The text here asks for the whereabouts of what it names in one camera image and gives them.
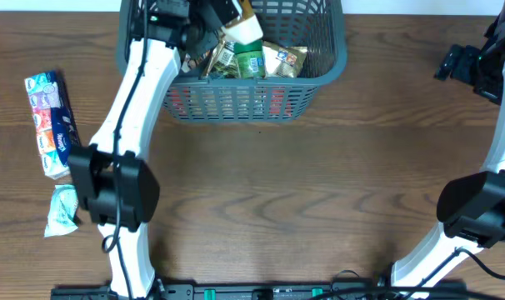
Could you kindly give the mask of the small teal tissue packet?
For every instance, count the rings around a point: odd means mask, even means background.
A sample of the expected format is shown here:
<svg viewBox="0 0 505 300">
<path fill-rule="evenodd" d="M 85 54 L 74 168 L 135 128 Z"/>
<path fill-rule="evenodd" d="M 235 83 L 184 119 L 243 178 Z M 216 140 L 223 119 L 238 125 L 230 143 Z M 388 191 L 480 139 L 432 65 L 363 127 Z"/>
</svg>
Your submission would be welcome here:
<svg viewBox="0 0 505 300">
<path fill-rule="evenodd" d="M 78 229 L 75 217 L 78 197 L 73 185 L 56 185 L 51 197 L 44 237 L 64 236 Z"/>
</svg>

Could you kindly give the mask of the Kleenex tissue multipack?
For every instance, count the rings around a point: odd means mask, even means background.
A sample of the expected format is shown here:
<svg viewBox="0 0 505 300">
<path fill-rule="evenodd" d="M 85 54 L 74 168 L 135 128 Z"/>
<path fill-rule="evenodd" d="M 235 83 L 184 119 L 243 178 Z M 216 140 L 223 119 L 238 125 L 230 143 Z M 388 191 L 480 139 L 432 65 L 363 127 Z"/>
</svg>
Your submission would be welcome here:
<svg viewBox="0 0 505 300">
<path fill-rule="evenodd" d="M 44 175 L 51 179 L 67 176 L 68 156 L 80 139 L 63 74 L 42 72 L 27 77 L 24 84 Z"/>
</svg>

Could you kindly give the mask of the green lid spice jar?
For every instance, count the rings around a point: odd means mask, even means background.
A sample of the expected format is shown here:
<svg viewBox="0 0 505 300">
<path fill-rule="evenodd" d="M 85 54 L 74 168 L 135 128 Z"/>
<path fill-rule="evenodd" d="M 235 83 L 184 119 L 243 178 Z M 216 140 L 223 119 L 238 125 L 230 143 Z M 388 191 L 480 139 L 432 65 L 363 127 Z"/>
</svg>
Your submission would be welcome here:
<svg viewBox="0 0 505 300">
<path fill-rule="evenodd" d="M 241 79 L 264 78 L 266 76 L 263 42 L 261 40 L 249 44 L 236 42 L 233 50 Z"/>
</svg>

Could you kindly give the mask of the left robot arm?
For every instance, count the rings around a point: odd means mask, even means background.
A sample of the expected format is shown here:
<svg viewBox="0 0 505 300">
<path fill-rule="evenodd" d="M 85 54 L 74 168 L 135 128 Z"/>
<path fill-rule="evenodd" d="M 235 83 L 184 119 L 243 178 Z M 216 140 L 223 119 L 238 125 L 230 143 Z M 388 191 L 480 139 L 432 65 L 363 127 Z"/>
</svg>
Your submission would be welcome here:
<svg viewBox="0 0 505 300">
<path fill-rule="evenodd" d="M 160 299 L 148 249 L 148 224 L 160 186 L 147 160 L 166 92 L 181 69 L 181 52 L 208 50 L 217 30 L 249 13 L 245 1 L 123 1 L 117 65 L 123 78 L 102 126 L 68 156 L 81 209 L 102 234 L 117 299 Z"/>
</svg>

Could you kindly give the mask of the beige Pantree snack pouch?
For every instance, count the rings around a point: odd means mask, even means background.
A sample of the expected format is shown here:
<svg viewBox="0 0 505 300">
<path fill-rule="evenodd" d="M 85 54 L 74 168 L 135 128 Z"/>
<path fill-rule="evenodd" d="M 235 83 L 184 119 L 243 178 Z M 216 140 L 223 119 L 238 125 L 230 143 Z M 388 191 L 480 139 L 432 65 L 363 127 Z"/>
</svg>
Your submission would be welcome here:
<svg viewBox="0 0 505 300">
<path fill-rule="evenodd" d="M 249 1 L 188 1 L 189 29 L 182 51 L 183 73 L 194 70 L 222 38 L 249 44 L 263 37 L 263 30 Z"/>
</svg>

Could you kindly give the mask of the gold foil food bag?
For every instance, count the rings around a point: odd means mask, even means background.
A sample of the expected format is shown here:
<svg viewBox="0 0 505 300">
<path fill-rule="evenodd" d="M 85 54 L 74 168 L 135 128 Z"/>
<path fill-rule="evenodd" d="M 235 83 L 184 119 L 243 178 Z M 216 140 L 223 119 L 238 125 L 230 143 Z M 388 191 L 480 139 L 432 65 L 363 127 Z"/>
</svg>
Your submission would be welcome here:
<svg viewBox="0 0 505 300">
<path fill-rule="evenodd" d="M 256 78 L 297 78 L 303 70 L 308 55 L 304 46 L 283 47 L 276 43 L 262 41 L 266 76 Z M 241 79 L 234 57 L 234 41 L 222 38 L 212 50 L 201 78 Z"/>
</svg>

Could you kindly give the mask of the orange spaghetti packet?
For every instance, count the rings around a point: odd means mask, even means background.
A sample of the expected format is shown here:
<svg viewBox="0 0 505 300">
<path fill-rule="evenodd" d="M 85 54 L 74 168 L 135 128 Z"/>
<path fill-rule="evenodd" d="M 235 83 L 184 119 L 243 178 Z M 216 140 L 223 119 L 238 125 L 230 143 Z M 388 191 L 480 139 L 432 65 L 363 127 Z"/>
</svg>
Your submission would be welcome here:
<svg viewBox="0 0 505 300">
<path fill-rule="evenodd" d="M 291 118 L 298 100 L 279 87 L 173 87 L 164 107 L 190 121 L 262 121 Z"/>
</svg>

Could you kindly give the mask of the grey plastic slotted basket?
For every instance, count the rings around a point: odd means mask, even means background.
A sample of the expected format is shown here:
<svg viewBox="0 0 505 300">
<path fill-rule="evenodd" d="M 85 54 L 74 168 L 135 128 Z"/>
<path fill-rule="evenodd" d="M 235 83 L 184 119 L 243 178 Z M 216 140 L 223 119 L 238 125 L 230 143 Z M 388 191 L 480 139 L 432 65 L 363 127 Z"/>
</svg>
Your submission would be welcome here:
<svg viewBox="0 0 505 300">
<path fill-rule="evenodd" d="M 181 71 L 180 52 L 213 49 L 216 31 L 238 16 L 234 1 L 186 1 L 185 16 L 162 12 L 164 1 L 144 10 L 122 0 L 117 66 L 122 84 L 109 114 L 124 124 L 156 121 L 161 108 L 189 122 L 277 121 L 298 118 L 317 90 L 338 78 L 347 62 L 343 6 L 339 1 L 270 1 L 256 8 L 267 39 L 306 46 L 311 56 L 297 78 L 201 79 Z"/>
</svg>

